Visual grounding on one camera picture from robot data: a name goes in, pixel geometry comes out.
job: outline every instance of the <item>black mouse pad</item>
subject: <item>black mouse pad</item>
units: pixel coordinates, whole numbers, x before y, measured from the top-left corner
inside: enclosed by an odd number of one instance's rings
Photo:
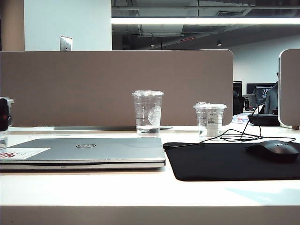
[[[292,163],[278,163],[245,151],[253,143],[165,143],[175,177],[183,181],[296,180],[300,179],[300,156]]]

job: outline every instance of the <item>fluorescent light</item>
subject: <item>fluorescent light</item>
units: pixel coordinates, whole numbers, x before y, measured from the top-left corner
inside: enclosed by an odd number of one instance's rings
[[[254,17],[135,17],[112,18],[112,24],[300,24],[300,18]]]

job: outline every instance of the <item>laptop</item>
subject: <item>laptop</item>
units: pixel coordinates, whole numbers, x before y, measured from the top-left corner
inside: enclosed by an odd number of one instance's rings
[[[36,139],[0,150],[0,169],[152,169],[165,166],[160,138]]]

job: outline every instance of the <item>label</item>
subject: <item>label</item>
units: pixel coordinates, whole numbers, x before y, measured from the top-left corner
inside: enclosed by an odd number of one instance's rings
[[[218,120],[219,113],[210,112],[207,113],[207,136],[216,136],[218,135]]]
[[[142,121],[145,122],[145,106],[142,107]]]
[[[5,148],[0,150],[0,160],[23,160],[50,148]]]

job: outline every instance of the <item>cup lid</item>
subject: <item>cup lid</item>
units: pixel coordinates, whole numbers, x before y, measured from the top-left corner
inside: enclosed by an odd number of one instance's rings
[[[7,100],[7,103],[8,103],[9,105],[12,104],[12,103],[15,103],[14,100],[11,99],[11,98],[8,98],[8,97],[0,97],[0,98],[6,99],[6,100]]]
[[[159,96],[164,93],[159,90],[136,90],[132,93],[133,96]]]
[[[208,102],[198,102],[193,106],[194,109],[225,109],[227,108],[224,104],[212,104]]]

